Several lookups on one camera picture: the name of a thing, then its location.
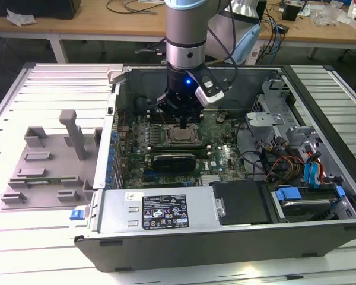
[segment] metal slotted surface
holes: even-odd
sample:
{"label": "metal slotted surface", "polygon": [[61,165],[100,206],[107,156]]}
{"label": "metal slotted surface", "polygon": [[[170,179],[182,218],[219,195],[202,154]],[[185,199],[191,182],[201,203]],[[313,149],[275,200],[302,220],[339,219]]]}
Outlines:
{"label": "metal slotted surface", "polygon": [[[294,65],[292,68],[356,157],[356,94],[336,72],[327,71],[322,66]],[[310,125],[310,119],[299,103],[294,106],[305,124]]]}
{"label": "metal slotted surface", "polygon": [[[12,96],[7,98],[8,102],[0,112],[0,128],[2,128],[0,131],[0,180],[4,184],[4,187],[1,185],[0,193],[4,191],[23,149],[25,132],[23,127],[3,129],[3,126],[20,120],[31,120],[32,125],[37,126],[43,123],[50,126],[55,124],[56,127],[46,129],[48,134],[65,134],[63,128],[58,126],[60,109],[55,105],[54,108],[48,105],[48,103],[53,104],[54,101],[62,102],[60,105],[62,107],[65,107],[68,102],[74,102],[73,107],[77,111],[78,119],[87,120],[81,121],[82,124],[91,124],[88,119],[103,118],[104,108],[85,108],[81,103],[106,101],[109,86],[92,85],[90,90],[82,88],[83,91],[76,91],[71,87],[72,85],[68,85],[69,90],[67,90],[68,88],[61,87],[59,83],[53,87],[56,81],[50,78],[51,73],[60,73],[59,76],[63,74],[64,79],[55,80],[63,81],[63,83],[66,81],[76,83],[80,79],[72,79],[70,72],[100,73],[103,78],[106,78],[106,70],[107,65],[94,64],[38,65],[34,70],[23,72],[23,76],[10,90]],[[44,73],[44,77],[38,77],[39,74],[37,74],[38,79],[34,79],[35,72]],[[42,85],[43,81],[47,81],[48,85]],[[43,87],[39,91],[30,90],[27,88],[30,83],[31,85],[40,83]],[[41,109],[12,109],[17,100],[23,103],[46,102],[46,104],[41,105],[43,106]],[[83,131],[91,132],[91,128],[83,128]],[[101,285],[356,284],[356,240],[326,256],[317,258],[101,273],[74,245],[74,236],[81,234],[82,227],[87,225],[87,220],[70,222],[68,218],[70,213],[69,210],[0,211],[0,284],[66,284],[67,280],[73,280],[77,284]],[[287,275],[302,275],[304,278],[287,280]]]}
{"label": "metal slotted surface", "polygon": [[75,109],[84,134],[101,128],[111,85],[108,64],[37,64],[24,69],[18,87],[0,116],[0,194],[24,149],[29,126],[42,126],[47,134],[67,134],[59,123],[63,109]]}

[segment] workbench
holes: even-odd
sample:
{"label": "workbench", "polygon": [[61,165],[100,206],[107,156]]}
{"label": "workbench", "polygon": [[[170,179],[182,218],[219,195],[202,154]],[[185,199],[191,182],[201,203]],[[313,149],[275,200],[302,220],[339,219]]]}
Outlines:
{"label": "workbench", "polygon": [[[42,126],[47,134],[67,134],[58,117],[61,110],[74,108],[77,125],[84,134],[103,126],[111,93],[108,67],[108,64],[37,64],[23,68],[0,104],[0,199],[25,146],[23,136],[29,125]],[[121,64],[116,65],[114,71],[120,74],[122,68]],[[327,115],[335,127],[340,127],[338,132],[352,150],[356,146],[356,122],[350,117],[356,118],[356,114],[344,114],[344,122],[336,119],[347,105],[356,112],[356,94],[322,66],[292,68],[306,88],[318,94],[314,99],[322,109],[329,105],[329,96],[338,96],[337,100],[331,100]],[[65,284],[67,280],[101,285],[356,283],[356,240],[315,258],[101,273],[74,245],[73,238],[87,225],[87,219],[70,221],[71,210],[0,210],[0,284]]]}
{"label": "workbench", "polygon": [[[274,3],[277,0],[269,0],[267,8],[270,9]],[[22,27],[1,17],[0,35],[6,38],[49,40],[58,63],[68,62],[63,40],[157,42],[165,36],[164,6],[153,9],[158,15],[122,15],[107,10],[106,4],[107,0],[82,0],[80,10],[72,20],[36,18],[37,24]],[[113,1],[110,7],[117,11],[126,11],[120,0]],[[132,3],[131,7],[143,9],[147,4]],[[356,30],[349,25],[340,23],[337,27],[316,27],[309,17],[297,17],[295,22],[291,22],[280,20],[281,13],[274,9],[269,10],[269,13],[278,23],[290,28],[283,46],[356,49]],[[254,50],[267,43],[270,36],[270,28],[267,24],[262,24]]]}

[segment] table leg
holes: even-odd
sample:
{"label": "table leg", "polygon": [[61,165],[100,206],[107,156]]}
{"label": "table leg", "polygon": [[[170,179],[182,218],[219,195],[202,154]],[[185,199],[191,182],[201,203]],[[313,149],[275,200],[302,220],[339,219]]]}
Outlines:
{"label": "table leg", "polygon": [[63,46],[62,40],[56,34],[55,36],[49,39],[52,49],[59,64],[67,64],[69,61],[66,56],[65,48]]}
{"label": "table leg", "polygon": [[307,57],[309,58],[309,59],[313,59],[314,58],[314,56],[315,56],[315,53],[318,51],[318,47],[313,47],[312,49],[310,49],[310,52],[309,52],[309,54],[307,55]]}
{"label": "table leg", "polygon": [[260,49],[263,47],[263,45],[264,45],[263,40],[256,41],[255,45],[253,46],[252,50],[250,51],[250,54],[248,55],[248,57],[245,60],[245,64],[248,64],[248,65],[256,64]]}
{"label": "table leg", "polygon": [[105,40],[100,41],[101,53],[107,53],[107,43]]}

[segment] power supply label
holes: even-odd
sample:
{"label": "power supply label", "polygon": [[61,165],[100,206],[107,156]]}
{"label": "power supply label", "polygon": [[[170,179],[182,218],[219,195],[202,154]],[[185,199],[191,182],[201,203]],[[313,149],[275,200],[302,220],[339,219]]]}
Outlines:
{"label": "power supply label", "polygon": [[189,227],[186,195],[142,197],[142,228],[163,230]]}

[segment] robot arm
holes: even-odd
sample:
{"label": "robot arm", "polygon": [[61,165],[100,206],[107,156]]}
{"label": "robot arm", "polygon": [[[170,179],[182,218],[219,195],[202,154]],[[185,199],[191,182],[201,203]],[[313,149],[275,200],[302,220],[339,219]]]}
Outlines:
{"label": "robot arm", "polygon": [[205,106],[224,97],[227,82],[217,82],[204,65],[208,21],[229,0],[166,0],[167,88],[157,106],[181,128]]}

